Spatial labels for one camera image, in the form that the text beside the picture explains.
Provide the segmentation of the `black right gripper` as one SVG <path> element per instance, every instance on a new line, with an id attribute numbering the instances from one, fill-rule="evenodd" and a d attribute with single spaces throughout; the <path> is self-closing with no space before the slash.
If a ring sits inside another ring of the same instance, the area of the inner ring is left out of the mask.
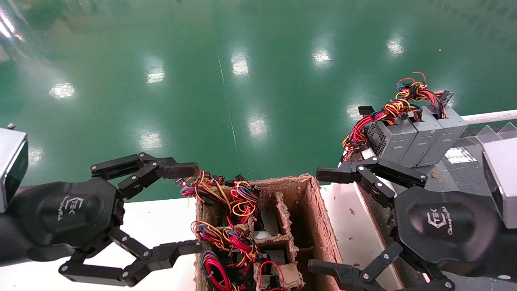
<path id="1" fill-rule="evenodd" d="M 454 291 L 454 282 L 436 266 L 460 276 L 480 276 L 501 229 L 502 221 L 491 197 L 423 189 L 427 175 L 377 156 L 360 162 L 345 161 L 338 168 L 319 167 L 316 179 L 356 183 L 382 207 L 395 207 L 396 240 L 400 244 L 391 243 L 364 270 L 323 260 L 308 261 L 311 273 L 332 276 L 342 291 L 382 291 L 377 277 L 405 251 L 419 267 L 425 267 L 430 278 L 429 283 L 410 286 L 406 291 Z M 382 179 L 410 189 L 395 197 L 395 191 Z"/>

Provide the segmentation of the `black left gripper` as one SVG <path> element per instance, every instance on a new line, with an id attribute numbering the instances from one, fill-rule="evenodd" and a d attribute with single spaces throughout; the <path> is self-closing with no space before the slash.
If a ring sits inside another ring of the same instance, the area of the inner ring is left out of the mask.
<path id="1" fill-rule="evenodd" d="M 200 171 L 195 162 L 141 152 L 93 164 L 92 179 L 19 188 L 11 203 L 11 261 L 54 261 L 71 256 L 59 273 L 72 282 L 133 287 L 151 272 L 172 268 L 183 255 L 200 253 L 198 240 L 147 248 L 120 230 L 124 202 L 159 179 L 178 180 Z M 107 182 L 125 177 L 118 189 Z M 135 260 L 124 268 L 85 264 L 111 243 Z"/>

